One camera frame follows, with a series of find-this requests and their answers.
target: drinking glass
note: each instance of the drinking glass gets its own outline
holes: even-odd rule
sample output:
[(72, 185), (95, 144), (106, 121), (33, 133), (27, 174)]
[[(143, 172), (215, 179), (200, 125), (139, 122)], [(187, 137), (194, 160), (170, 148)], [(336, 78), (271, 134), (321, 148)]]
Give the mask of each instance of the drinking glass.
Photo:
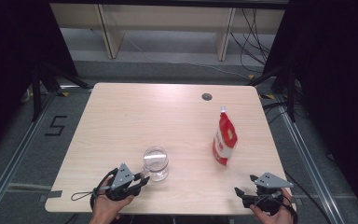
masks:
[(153, 181), (161, 181), (168, 175), (167, 151), (160, 146), (152, 146), (144, 154), (144, 175)]

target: gray floor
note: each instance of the gray floor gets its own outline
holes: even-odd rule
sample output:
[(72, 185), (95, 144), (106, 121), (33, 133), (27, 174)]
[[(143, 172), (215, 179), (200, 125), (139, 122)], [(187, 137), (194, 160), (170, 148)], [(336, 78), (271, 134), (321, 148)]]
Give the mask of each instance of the gray floor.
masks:
[[(67, 40), (79, 75), (89, 84), (110, 81), (244, 85), (248, 82), (245, 77), (250, 74), (259, 76), (258, 73), (249, 72), (241, 67), (240, 51), (232, 39), (228, 44), (226, 60), (218, 62), (213, 34), (127, 32), (117, 58), (109, 60), (99, 31), (64, 29), (62, 33)], [(260, 36), (262, 43), (267, 47), (271, 46), (273, 38), (273, 35)], [(258, 50), (254, 48), (249, 50), (262, 59)], [(248, 68), (262, 70), (260, 63), (250, 57), (242, 58)], [(258, 92), (271, 93), (269, 87), (272, 82), (273, 80), (268, 80), (260, 84), (257, 87)], [(65, 80), (61, 80), (61, 84), (72, 85)], [(49, 213), (41, 200), (41, 197), (47, 195), (54, 182), (90, 96), (89, 91), (78, 89), (68, 91), (67, 97), (53, 96), (53, 101), (0, 202), (0, 223), (64, 223), (72, 215)], [(274, 99), (261, 101), (263, 105), (276, 102)], [(0, 144), (0, 176), (32, 124), (32, 113), (32, 102), (24, 103), (7, 127)], [(271, 121), (270, 129), (283, 168), (307, 190), (312, 198), (321, 203), (281, 113), (279, 108), (273, 108), (266, 117)], [(346, 223), (358, 223), (358, 201), (350, 186), (336, 164), (325, 157), (328, 150), (311, 119), (307, 117), (307, 112), (301, 105), (297, 105), (296, 113), (296, 125), (328, 189), (334, 195), (338, 210), (344, 216)], [(57, 132), (49, 127), (55, 116), (67, 116), (66, 119), (57, 120), (57, 124), (65, 126), (62, 134), (46, 136), (46, 133)], [(296, 186), (292, 192), (296, 197), (299, 223), (327, 223), (300, 188)], [(253, 216), (232, 217), (232, 219), (240, 224), (259, 223)], [(80, 214), (72, 223), (88, 223), (89, 220), (90, 214)]]

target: hand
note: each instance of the hand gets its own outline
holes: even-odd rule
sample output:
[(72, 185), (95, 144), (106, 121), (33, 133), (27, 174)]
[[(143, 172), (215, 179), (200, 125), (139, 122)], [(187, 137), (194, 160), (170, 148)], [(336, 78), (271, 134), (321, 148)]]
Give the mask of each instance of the hand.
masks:
[[(282, 189), (283, 194), (283, 203), (290, 205), (290, 200), (292, 200), (292, 196), (287, 192), (286, 189)], [(279, 211), (274, 216), (269, 216), (265, 214), (261, 209), (257, 206), (251, 205), (251, 210), (255, 213), (255, 216), (263, 223), (263, 224), (293, 224), (293, 217), (290, 212), (283, 206), (279, 208)]]
[[(106, 179), (102, 186), (106, 186), (109, 181), (109, 178)], [(89, 222), (90, 224), (109, 224), (114, 219), (119, 219), (120, 216), (118, 212), (130, 204), (134, 196), (128, 196), (126, 199), (121, 201), (112, 201), (106, 197), (106, 195), (98, 195), (94, 201), (94, 209), (92, 211), (92, 219)]]

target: black cable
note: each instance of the black cable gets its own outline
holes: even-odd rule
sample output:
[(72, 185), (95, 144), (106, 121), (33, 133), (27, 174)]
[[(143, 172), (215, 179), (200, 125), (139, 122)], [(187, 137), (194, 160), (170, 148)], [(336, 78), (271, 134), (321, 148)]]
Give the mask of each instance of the black cable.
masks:
[(269, 195), (269, 194), (259, 195), (257, 198), (255, 198), (255, 206), (257, 206), (260, 202), (263, 202), (269, 196), (271, 196), (271, 195)]
[(235, 38), (234, 34), (231, 33), (231, 36), (232, 36), (232, 38), (234, 38), (235, 42), (236, 42), (237, 45), (240, 47), (240, 49), (241, 49), (241, 56), (242, 56), (243, 52), (245, 51), (246, 54), (249, 55), (251, 58), (255, 59), (256, 61), (258, 61), (258, 62), (261, 63), (262, 65), (265, 65), (265, 63), (263, 63), (262, 61), (260, 61), (258, 58), (256, 58), (256, 57), (254, 56), (254, 54), (252, 54), (248, 49), (246, 49), (244, 45), (241, 45), (240, 42), (237, 40), (237, 38)]
[(303, 115), (299, 115), (296, 111), (295, 111), (295, 114), (296, 114), (297, 116), (301, 117), (302, 119), (309, 119), (309, 117), (305, 117), (305, 116), (303, 116)]
[(289, 178), (295, 182), (295, 184), (307, 195), (307, 197), (310, 198), (310, 200), (316, 205), (316, 207), (319, 209), (319, 211), (321, 211), (322, 215), (324, 215), (324, 218), (326, 219), (327, 223), (331, 224), (330, 219), (328, 218), (327, 214), (325, 213), (325, 211), (322, 209), (322, 207), (308, 194), (308, 192), (285, 170), (283, 170), (284, 173), (289, 176)]
[(290, 215), (292, 215), (293, 223), (297, 224), (297, 222), (298, 222), (298, 214), (297, 214), (296, 210), (293, 208), (292, 202), (290, 202), (290, 200), (286, 196), (283, 195), (283, 197), (289, 202), (289, 204), (281, 203), (280, 201), (278, 201), (276, 199), (272, 199), (272, 200), (274, 202), (278, 203), (280, 206), (286, 208), (287, 211), (289, 211)]
[(264, 59), (264, 62), (265, 62), (267, 60), (267, 56), (266, 56), (264, 50), (261, 48), (261, 43), (260, 43), (260, 39), (258, 38), (258, 32), (257, 32), (257, 22), (255, 22), (255, 15), (257, 14), (257, 9), (254, 8), (253, 12), (254, 12), (254, 25), (255, 25), (255, 33), (253, 33), (253, 36), (254, 36), (255, 41), (258, 44), (258, 47), (260, 49), (260, 53), (263, 56), (263, 59)]
[(107, 177), (109, 177), (110, 175), (116, 175), (117, 173), (117, 168), (110, 171), (109, 173), (107, 173), (103, 179), (101, 180), (101, 182), (98, 184), (97, 188), (92, 190), (91, 193), (91, 197), (89, 198), (89, 206), (91, 206), (91, 209), (94, 209), (94, 200), (99, 196), (97, 193), (98, 191), (101, 189), (101, 186), (103, 185), (103, 182), (107, 179)]
[[(79, 198), (74, 198), (74, 196), (77, 195), (77, 194), (84, 194), (84, 195), (81, 196), (81, 197), (79, 197)], [(91, 195), (91, 194), (92, 194), (92, 191), (88, 191), (88, 192), (77, 192), (77, 193), (72, 194), (71, 200), (72, 200), (72, 201), (77, 201), (77, 200), (80, 200), (80, 199), (82, 199), (82, 198), (84, 198), (84, 197), (87, 197), (87, 196), (89, 196), (89, 195)]]
[(286, 113), (287, 110), (283, 111), (282, 113), (280, 113), (279, 115), (277, 115), (273, 120), (269, 121), (268, 124), (271, 124), (273, 121), (275, 121), (275, 119), (277, 119), (280, 115)]
[(261, 55), (263, 56), (264, 61), (266, 61), (266, 60), (267, 60), (267, 56), (266, 56), (265, 52), (269, 53), (269, 49), (268, 49), (267, 47), (265, 47), (263, 44), (261, 44), (260, 39), (258, 38), (257, 23), (255, 22), (256, 9), (254, 9), (254, 20), (253, 20), (253, 22), (252, 22), (252, 25), (251, 25), (251, 23), (249, 22), (248, 18), (246, 17), (245, 11), (244, 11), (243, 9), (242, 9), (242, 15), (243, 15), (243, 17), (245, 18), (246, 23), (248, 24), (248, 27), (249, 27), (249, 31), (250, 31), (249, 34), (248, 34), (248, 37), (245, 38), (245, 39), (246, 39), (246, 42), (248, 42), (249, 35), (252, 34), (252, 36), (254, 37), (254, 39), (255, 39), (255, 41), (256, 41), (258, 47), (256, 47), (255, 45), (253, 45), (253, 44), (250, 43), (250, 42), (249, 42), (249, 44), (252, 45), (252, 46), (253, 46), (254, 48), (256, 48), (256, 49), (259, 49), (260, 52), (261, 52)]
[(72, 220), (76, 219), (79, 216), (79, 214), (73, 214), (65, 223), (63, 224), (69, 224)]
[(302, 92), (301, 88), (299, 88), (297, 85), (295, 85), (295, 93), (296, 93), (296, 100), (298, 100), (300, 103), (305, 103), (305, 96)]
[(269, 104), (269, 105), (263, 105), (263, 109), (268, 109), (268, 108), (272, 108), (272, 107), (275, 107), (275, 106), (286, 105), (286, 104), (287, 104), (287, 102), (272, 103), (272, 104)]
[(268, 109), (268, 111), (264, 113), (264, 115), (267, 115), (272, 108), (273, 108), (273, 107), (270, 107), (270, 108)]

